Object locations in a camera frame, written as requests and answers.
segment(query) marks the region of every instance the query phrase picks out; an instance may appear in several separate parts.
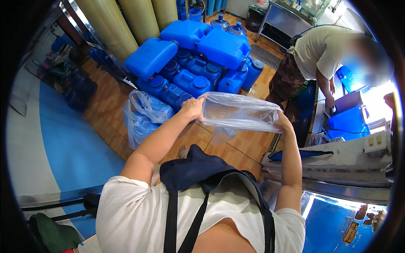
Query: hand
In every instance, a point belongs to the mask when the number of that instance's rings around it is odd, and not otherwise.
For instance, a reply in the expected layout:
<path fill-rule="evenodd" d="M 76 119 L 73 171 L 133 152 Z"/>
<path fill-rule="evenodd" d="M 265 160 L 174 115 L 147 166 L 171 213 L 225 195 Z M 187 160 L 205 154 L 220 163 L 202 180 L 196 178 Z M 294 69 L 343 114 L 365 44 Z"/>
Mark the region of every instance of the hand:
<path fill-rule="evenodd" d="M 332 95 L 335 94 L 335 93 L 336 93 L 336 92 L 335 92 L 335 83 L 334 83 L 332 80 L 330 81 L 329 86 L 330 86 L 330 92 L 331 92 L 331 94 L 332 94 Z"/>
<path fill-rule="evenodd" d="M 203 119 L 203 102 L 205 97 L 201 97 L 199 99 L 190 98 L 183 102 L 181 105 L 181 110 L 179 113 L 183 113 L 191 120 L 195 119 Z"/>
<path fill-rule="evenodd" d="M 334 97 L 332 97 L 332 96 L 328 96 L 328 97 L 326 97 L 326 105 L 329 107 L 329 108 L 333 108 L 334 106 L 335 106 L 335 99 L 334 99 Z"/>
<path fill-rule="evenodd" d="M 279 119 L 274 122 L 273 126 L 277 127 L 281 131 L 283 131 L 283 133 L 285 133 L 286 131 L 289 131 L 289 130 L 294 131 L 290 120 L 287 118 L 287 116 L 284 115 L 283 111 L 277 110 L 277 113 L 278 113 Z"/>

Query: blue bucket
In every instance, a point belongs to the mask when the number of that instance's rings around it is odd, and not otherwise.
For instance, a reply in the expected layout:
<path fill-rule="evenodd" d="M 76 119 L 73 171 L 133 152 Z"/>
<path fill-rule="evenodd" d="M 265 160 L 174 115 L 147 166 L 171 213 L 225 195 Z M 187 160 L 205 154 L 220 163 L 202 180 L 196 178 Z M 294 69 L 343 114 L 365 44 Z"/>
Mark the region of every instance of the blue bucket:
<path fill-rule="evenodd" d="M 193 14 L 193 15 L 190 15 L 190 20 L 200 22 L 202 12 L 203 12 L 203 9 L 197 9 L 197 8 L 190 9 L 190 14 Z M 183 11 L 181 13 L 181 20 L 182 21 L 186 20 L 185 11 Z"/>

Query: clear plastic bag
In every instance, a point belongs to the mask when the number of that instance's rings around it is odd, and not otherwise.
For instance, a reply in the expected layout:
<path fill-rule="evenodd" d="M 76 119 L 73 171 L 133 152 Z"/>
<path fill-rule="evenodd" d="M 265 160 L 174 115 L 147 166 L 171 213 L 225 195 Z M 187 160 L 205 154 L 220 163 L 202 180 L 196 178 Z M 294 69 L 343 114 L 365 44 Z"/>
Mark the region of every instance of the clear plastic bag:
<path fill-rule="evenodd" d="M 159 127 L 157 124 L 152 123 L 148 117 L 132 111 L 129 100 L 125 103 L 122 114 L 125 126 L 128 129 L 129 146 L 133 149 L 136 149 L 146 137 Z"/>
<path fill-rule="evenodd" d="M 140 114 L 150 118 L 152 123 L 163 124 L 173 117 L 173 108 L 144 91 L 134 89 L 129 93 L 129 99 Z"/>
<path fill-rule="evenodd" d="M 202 96 L 206 99 L 202 104 L 204 125 L 217 127 L 217 131 L 225 132 L 228 136 L 234 135 L 235 130 L 253 130 L 281 133 L 273 126 L 278 120 L 276 104 L 265 100 L 251 98 L 244 95 L 206 92 Z"/>

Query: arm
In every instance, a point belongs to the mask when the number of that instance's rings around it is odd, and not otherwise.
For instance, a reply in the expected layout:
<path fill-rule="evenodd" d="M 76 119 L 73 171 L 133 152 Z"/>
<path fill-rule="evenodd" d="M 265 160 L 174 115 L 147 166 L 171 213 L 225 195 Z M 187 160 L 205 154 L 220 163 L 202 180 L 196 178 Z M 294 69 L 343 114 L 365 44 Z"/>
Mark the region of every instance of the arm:
<path fill-rule="evenodd" d="M 292 208 L 301 213 L 302 163 L 298 151 L 294 129 L 288 118 L 281 112 L 274 124 L 283 131 L 284 149 L 281 159 L 281 188 L 277 196 L 274 211 Z"/>
<path fill-rule="evenodd" d="M 316 68 L 315 75 L 316 80 L 318 81 L 318 86 L 321 89 L 322 93 L 325 95 L 326 105 L 329 108 L 332 108 L 335 105 L 335 99 L 332 97 L 332 94 L 330 92 L 330 81 L 322 75 L 318 68 Z"/>
<path fill-rule="evenodd" d="M 169 152 L 185 126 L 194 119 L 203 118 L 204 100 L 191 98 L 185 101 L 176 115 L 151 133 L 131 154 L 120 176 L 151 185 L 155 165 Z"/>

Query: bag strap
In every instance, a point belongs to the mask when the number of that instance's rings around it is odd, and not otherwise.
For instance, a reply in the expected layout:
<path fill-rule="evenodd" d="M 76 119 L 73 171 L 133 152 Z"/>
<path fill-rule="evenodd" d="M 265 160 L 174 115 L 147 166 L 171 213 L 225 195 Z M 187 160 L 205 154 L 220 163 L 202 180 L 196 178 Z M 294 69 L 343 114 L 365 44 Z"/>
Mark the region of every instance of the bag strap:
<path fill-rule="evenodd" d="M 177 239 L 177 191 L 169 191 L 163 253 L 176 253 Z"/>
<path fill-rule="evenodd" d="M 200 231 L 201 223 L 203 222 L 205 210 L 207 209 L 208 195 L 209 192 L 205 194 L 204 202 L 200 206 L 200 209 L 198 210 L 197 215 L 195 216 L 193 223 L 191 224 L 191 227 L 188 230 L 178 253 L 191 253 L 191 251 L 193 251 L 198 232 Z"/>
<path fill-rule="evenodd" d="M 275 227 L 274 218 L 269 209 L 264 208 L 264 253 L 274 253 Z"/>

